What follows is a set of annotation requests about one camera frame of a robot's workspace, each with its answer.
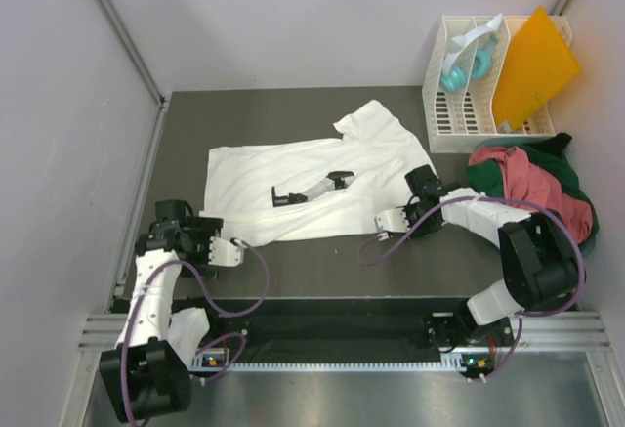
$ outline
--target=headphone ear cup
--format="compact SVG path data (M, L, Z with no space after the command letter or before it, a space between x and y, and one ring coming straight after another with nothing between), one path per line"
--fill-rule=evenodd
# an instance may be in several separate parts
M489 51L484 49L478 49L476 52L476 58L473 62L473 69L471 70L471 79L480 80L490 70L492 64L492 55Z
M449 75L440 75L440 85L446 92L455 92L464 88L467 84L467 76L458 65L453 65Z

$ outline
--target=metal floor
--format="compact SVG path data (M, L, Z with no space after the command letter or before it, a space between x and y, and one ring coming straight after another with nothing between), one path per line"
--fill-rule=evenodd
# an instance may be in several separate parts
M420 87L174 93L141 230L146 231L153 220L157 200L180 198L195 210L202 208L209 149L340 137L332 124L372 99L428 147ZM432 155L444 182L463 181L467 160L464 154ZM495 248L455 226L407 243L372 268L355 258L365 239L338 236L264 246L262 252L271 266L269 296L468 296L501 278ZM388 242L373 245L369 252L374 256L388 246ZM254 297L263 283L260 267L250 258L241 267L223 271L210 282L210 289L218 297ZM198 295L192 279L179 279L177 297Z
M98 380L84 427L118 426ZM514 357L486 385L455 373L233 373L149 427L601 427L585 355Z

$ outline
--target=green cloth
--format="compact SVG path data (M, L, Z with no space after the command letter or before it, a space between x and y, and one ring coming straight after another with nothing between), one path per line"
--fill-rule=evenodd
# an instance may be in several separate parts
M595 206L590 198L579 189L577 173L568 162L565 159L535 149L531 144L522 144L518 147L525 150L531 163L551 173L560 182L562 192L573 199L583 200L590 205L593 213L593 227L589 236L595 235L599 231L599 219ZM477 165L467 166L467 179L469 185L478 192L484 192L491 197L504 196L504 179L499 164L495 160L486 160Z

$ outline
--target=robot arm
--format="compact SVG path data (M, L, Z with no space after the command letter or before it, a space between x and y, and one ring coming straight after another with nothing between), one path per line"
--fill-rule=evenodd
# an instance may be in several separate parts
M183 320L176 332L184 344L168 340L173 327L171 307L174 285L182 267L173 264L148 280L159 266L180 259L191 262L206 278L215 278L214 266L233 267L243 261L242 249L220 238L223 220L196 217L188 204L167 200L156 204L156 221L136 243L137 279L129 315L115 349L104 352L100 373L117 418L127 422L121 392L121 347L132 326L128 341L127 377L133 414L137 419L186 410L190 404L188 364L193 351L208 332L205 314Z
M458 185L444 186L426 165L406 175L417 199L376 216L382 233L406 233L437 204L479 194ZM411 237L438 231L444 223L464 227L500 249L504 278L468 299L454 314L454 331L475 340L483 327L523 310L554 301L578 282L573 250L563 232L540 212L530 213L500 203L470 201L446 205Z

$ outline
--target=pile of clothes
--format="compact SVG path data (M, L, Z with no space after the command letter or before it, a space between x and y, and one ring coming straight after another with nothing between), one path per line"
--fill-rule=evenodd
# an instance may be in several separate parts
M491 197L535 202L558 212L578 244L599 230L595 207L564 157L568 134L515 147L484 147L469 159L471 187Z

